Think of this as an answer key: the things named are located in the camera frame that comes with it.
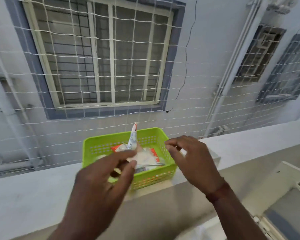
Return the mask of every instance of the forearm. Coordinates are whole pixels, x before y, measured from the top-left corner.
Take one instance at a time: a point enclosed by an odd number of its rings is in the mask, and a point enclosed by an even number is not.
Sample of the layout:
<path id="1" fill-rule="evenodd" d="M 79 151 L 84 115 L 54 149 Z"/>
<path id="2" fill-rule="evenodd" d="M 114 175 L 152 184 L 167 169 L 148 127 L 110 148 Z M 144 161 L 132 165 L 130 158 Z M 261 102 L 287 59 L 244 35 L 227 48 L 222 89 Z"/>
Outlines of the forearm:
<path id="1" fill-rule="evenodd" d="M 267 240 L 232 190 L 214 203 L 228 240 Z"/>

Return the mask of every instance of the left hand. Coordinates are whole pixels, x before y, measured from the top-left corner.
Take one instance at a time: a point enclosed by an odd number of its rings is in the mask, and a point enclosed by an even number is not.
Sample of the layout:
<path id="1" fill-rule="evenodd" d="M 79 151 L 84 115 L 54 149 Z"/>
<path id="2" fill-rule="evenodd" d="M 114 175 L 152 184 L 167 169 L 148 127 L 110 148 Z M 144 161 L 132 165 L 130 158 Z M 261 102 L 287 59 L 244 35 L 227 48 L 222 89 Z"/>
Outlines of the left hand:
<path id="1" fill-rule="evenodd" d="M 112 153 L 81 169 L 75 179 L 63 220 L 49 240 L 95 240 L 103 233 L 119 209 L 133 180 L 134 151 Z M 114 171 L 121 170 L 121 175 Z M 118 177 L 113 185 L 108 177 Z"/>

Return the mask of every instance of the green plastic basket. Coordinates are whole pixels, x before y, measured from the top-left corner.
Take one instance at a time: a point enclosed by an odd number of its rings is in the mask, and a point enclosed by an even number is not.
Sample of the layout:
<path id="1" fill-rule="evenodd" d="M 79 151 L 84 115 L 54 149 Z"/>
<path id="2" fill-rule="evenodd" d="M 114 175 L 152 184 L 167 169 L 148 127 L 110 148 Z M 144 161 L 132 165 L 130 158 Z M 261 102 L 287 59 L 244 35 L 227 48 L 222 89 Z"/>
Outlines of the green plastic basket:
<path id="1" fill-rule="evenodd" d="M 128 143 L 130 133 L 130 131 L 127 131 L 85 139 L 83 142 L 82 167 L 86 167 L 95 162 L 96 157 L 99 155 L 111 154 L 111 147 Z M 164 142 L 168 140 L 164 131 L 157 127 L 140 129 L 137 130 L 137 138 L 142 147 L 154 148 L 160 162 L 165 163 L 166 165 L 145 172 L 136 173 L 131 184 L 131 189 L 137 190 L 172 178 L 177 166 L 164 146 Z M 115 182 L 116 179 L 110 177 L 109 181 Z"/>

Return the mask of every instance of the window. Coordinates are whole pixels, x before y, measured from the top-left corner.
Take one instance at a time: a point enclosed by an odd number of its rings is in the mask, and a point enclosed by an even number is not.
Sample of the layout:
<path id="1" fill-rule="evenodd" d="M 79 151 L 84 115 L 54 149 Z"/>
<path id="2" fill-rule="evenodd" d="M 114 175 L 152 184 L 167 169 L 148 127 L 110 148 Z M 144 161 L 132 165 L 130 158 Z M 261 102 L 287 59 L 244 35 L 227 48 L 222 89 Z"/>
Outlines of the window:
<path id="1" fill-rule="evenodd" d="M 257 82 L 274 54 L 282 28 L 260 25 L 236 74 L 236 82 Z"/>
<path id="2" fill-rule="evenodd" d="M 159 103 L 172 11 L 126 0 L 24 6 L 55 108 Z"/>
<path id="3" fill-rule="evenodd" d="M 259 93 L 258 102 L 295 100 L 300 95 L 300 34 L 296 34 Z"/>

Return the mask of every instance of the hand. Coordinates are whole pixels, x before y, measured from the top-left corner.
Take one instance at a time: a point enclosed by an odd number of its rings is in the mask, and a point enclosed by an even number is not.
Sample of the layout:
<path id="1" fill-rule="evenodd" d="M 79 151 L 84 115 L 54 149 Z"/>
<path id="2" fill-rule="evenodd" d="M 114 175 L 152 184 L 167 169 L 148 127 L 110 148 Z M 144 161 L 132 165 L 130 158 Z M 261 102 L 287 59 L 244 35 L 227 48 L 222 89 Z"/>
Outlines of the hand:
<path id="1" fill-rule="evenodd" d="M 136 161 L 134 151 L 112 153 L 81 169 L 75 179 L 64 218 L 49 240 L 95 240 L 115 216 L 131 185 Z M 114 171 L 121 170 L 121 175 Z M 119 177 L 113 185 L 108 177 Z"/>
<path id="2" fill-rule="evenodd" d="M 204 194 L 215 192 L 224 179 L 220 176 L 209 150 L 203 142 L 191 136 L 180 136 L 165 142 L 166 148 L 185 178 Z M 185 149 L 185 157 L 179 152 Z"/>

